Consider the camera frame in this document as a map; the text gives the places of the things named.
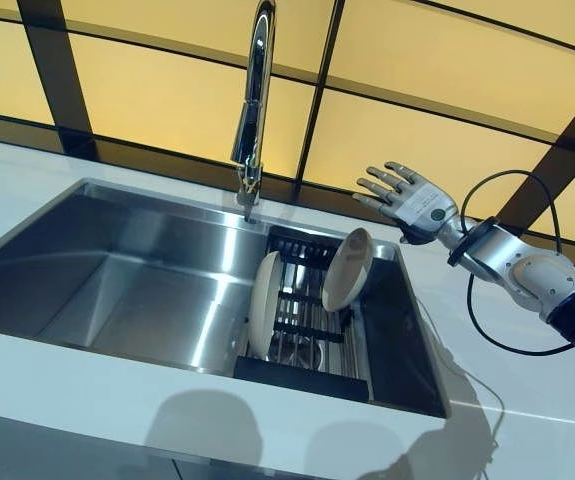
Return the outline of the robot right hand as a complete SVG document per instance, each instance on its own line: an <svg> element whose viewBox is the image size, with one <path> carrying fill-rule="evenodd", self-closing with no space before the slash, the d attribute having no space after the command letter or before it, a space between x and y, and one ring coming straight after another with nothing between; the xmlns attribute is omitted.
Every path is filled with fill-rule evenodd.
<svg viewBox="0 0 575 480"><path fill-rule="evenodd" d="M458 207L452 197L416 171L396 162L366 172L378 182L359 178L356 183L374 197L353 193L362 205L391 219L402 232L402 243L425 245L438 240L450 250L464 237Z"/></svg>

